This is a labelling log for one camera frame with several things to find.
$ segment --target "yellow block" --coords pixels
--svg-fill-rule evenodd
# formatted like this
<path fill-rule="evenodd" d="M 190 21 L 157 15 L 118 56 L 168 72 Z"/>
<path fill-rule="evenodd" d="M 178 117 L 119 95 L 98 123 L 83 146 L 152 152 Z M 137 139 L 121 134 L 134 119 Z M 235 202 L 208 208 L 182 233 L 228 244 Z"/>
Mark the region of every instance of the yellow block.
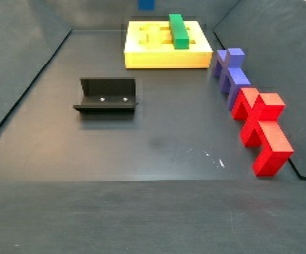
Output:
<path fill-rule="evenodd" d="M 212 47 L 197 21 L 185 21 L 189 48 L 176 50 L 168 21 L 130 21 L 125 44 L 126 68 L 208 68 Z"/>

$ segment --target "gray floor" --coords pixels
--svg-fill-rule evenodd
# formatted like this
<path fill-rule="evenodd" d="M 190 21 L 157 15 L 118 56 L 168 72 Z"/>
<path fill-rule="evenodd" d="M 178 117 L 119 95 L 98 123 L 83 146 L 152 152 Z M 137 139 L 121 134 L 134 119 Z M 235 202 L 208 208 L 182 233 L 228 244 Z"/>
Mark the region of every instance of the gray floor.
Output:
<path fill-rule="evenodd" d="M 126 70 L 123 35 L 75 31 L 0 131 L 0 180 L 255 180 L 217 81 L 204 70 Z M 82 77 L 134 77 L 133 119 L 82 118 Z M 275 180 L 296 180 L 285 165 Z"/>
<path fill-rule="evenodd" d="M 0 184 L 0 254 L 306 253 L 306 182 Z"/>
<path fill-rule="evenodd" d="M 306 182 L 255 177 L 208 72 L 126 71 L 122 43 L 73 32 L 0 129 L 0 253 L 306 253 Z M 131 120 L 79 117 L 87 76 L 135 77 Z"/>

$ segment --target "purple block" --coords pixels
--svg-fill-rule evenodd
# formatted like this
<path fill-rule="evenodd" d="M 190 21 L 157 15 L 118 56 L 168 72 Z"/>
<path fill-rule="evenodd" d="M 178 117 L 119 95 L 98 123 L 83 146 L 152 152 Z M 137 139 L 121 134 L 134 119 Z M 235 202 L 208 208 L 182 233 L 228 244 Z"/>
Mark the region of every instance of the purple block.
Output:
<path fill-rule="evenodd" d="M 221 93 L 229 93 L 231 83 L 228 79 L 228 71 L 224 69 L 218 80 L 218 88 Z"/>
<path fill-rule="evenodd" d="M 213 77 L 220 77 L 220 75 L 221 75 L 225 54 L 227 54 L 225 50 L 217 50 L 216 63 L 214 63 L 213 71 L 212 71 L 212 76 Z"/>
<path fill-rule="evenodd" d="M 240 68 L 228 68 L 229 95 L 227 100 L 228 110 L 233 109 L 237 94 L 241 88 L 251 87 L 251 82 Z"/>
<path fill-rule="evenodd" d="M 241 48 L 228 48 L 222 67 L 241 68 L 244 57 L 245 54 Z"/>

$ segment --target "toy block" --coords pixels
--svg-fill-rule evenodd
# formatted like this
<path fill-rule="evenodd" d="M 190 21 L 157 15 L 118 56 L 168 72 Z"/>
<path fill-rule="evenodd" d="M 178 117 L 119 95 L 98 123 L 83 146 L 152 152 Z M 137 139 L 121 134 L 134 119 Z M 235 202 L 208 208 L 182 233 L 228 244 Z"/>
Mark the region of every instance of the toy block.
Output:
<path fill-rule="evenodd" d="M 227 75 L 228 68 L 241 68 L 245 53 L 241 48 L 217 50 L 213 77 Z"/>
<path fill-rule="evenodd" d="M 137 6 L 139 11 L 153 11 L 156 1 L 154 0 L 138 0 Z"/>
<path fill-rule="evenodd" d="M 244 146 L 259 146 L 257 140 L 251 138 L 255 137 L 253 131 L 256 130 L 257 121 L 276 121 L 284 107 L 285 104 L 277 93 L 260 93 L 257 95 L 240 132 Z"/>
<path fill-rule="evenodd" d="M 276 121 L 257 121 L 256 127 L 263 150 L 252 165 L 255 174 L 273 176 L 293 154 L 293 148 Z"/>
<path fill-rule="evenodd" d="M 251 120 L 276 121 L 284 107 L 285 103 L 277 93 L 260 93 L 255 101 Z"/>
<path fill-rule="evenodd" d="M 228 110 L 232 110 L 239 91 L 244 87 L 251 87 L 251 82 L 240 68 L 228 68 L 228 76 L 224 78 L 224 80 L 225 81 L 222 83 L 220 80 L 218 85 L 221 92 L 229 94 L 227 99 L 227 107 Z"/>
<path fill-rule="evenodd" d="M 174 49 L 189 48 L 189 35 L 184 25 L 184 20 L 180 14 L 169 15 L 169 28 Z"/>
<path fill-rule="evenodd" d="M 244 57 L 245 54 L 241 48 L 228 48 L 224 60 L 224 67 L 241 68 Z"/>
<path fill-rule="evenodd" d="M 209 67 L 212 48 L 198 22 L 185 21 L 184 24 L 190 43 L 188 49 L 178 50 L 172 42 L 169 21 L 129 22 L 123 50 L 126 68 Z"/>
<path fill-rule="evenodd" d="M 221 75 L 222 62 L 224 62 L 224 59 L 225 59 L 225 54 L 227 54 L 227 50 L 217 50 L 216 63 L 214 63 L 213 71 L 212 71 L 212 76 L 213 77 L 220 77 L 220 75 Z"/>
<path fill-rule="evenodd" d="M 259 95 L 256 88 L 243 88 L 239 92 L 239 96 L 232 109 L 233 120 L 247 120 L 251 114 L 252 107 Z"/>

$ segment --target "blue block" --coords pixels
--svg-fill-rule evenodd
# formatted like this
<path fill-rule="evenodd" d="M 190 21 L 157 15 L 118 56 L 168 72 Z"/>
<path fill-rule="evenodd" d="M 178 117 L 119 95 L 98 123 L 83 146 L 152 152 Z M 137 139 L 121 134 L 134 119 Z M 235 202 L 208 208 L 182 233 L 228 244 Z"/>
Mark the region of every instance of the blue block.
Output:
<path fill-rule="evenodd" d="M 240 68 L 228 68 L 229 95 L 227 100 L 228 110 L 233 109 L 239 91 L 251 87 L 251 82 Z"/>
<path fill-rule="evenodd" d="M 214 63 L 213 71 L 212 71 L 213 77 L 221 76 L 225 54 L 227 54 L 225 50 L 217 50 L 216 63 Z"/>
<path fill-rule="evenodd" d="M 241 48 L 228 48 L 224 60 L 224 67 L 241 68 L 244 57 L 245 54 Z"/>
<path fill-rule="evenodd" d="M 154 0 L 138 0 L 137 6 L 139 11 L 153 11 L 156 1 Z"/>

